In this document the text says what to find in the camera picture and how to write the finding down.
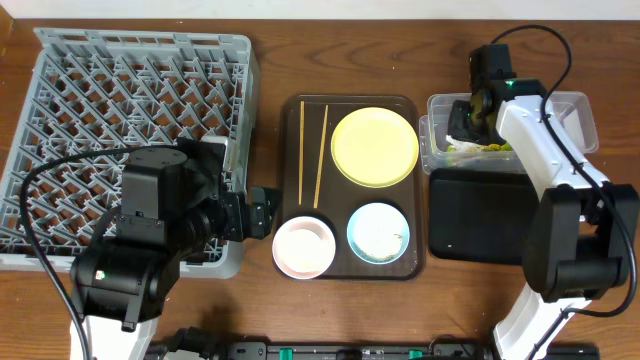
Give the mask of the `light blue bowl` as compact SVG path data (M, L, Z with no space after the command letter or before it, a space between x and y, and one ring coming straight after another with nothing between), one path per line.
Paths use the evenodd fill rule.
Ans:
M369 203L358 208L347 223L347 242L362 261L386 265L398 260L408 248L410 227L395 206Z

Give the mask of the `white cup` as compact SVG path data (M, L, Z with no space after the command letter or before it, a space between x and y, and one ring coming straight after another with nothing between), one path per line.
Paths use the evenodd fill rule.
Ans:
M223 182L229 191L234 191L236 186L232 164L236 159L235 141L227 136L221 135L205 135L201 138L201 141L208 144L214 144L222 148L221 173Z

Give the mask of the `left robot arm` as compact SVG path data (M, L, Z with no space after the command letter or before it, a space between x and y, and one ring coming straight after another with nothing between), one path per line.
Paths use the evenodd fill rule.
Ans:
M186 142L132 149L121 204L105 213L72 264L72 301L82 320L74 359L141 359L180 263L213 238L263 239L282 200L277 189L222 188L223 149Z

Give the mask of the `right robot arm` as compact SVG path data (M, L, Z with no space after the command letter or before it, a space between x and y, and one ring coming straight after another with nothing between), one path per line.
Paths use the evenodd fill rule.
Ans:
M455 101L449 118L456 141L509 145L539 198L523 244L525 286L492 332L497 359L542 359L572 316L614 317L637 290L638 193L612 184L583 156L549 97L536 79L476 78L469 99ZM629 289L621 305L590 309L623 283Z

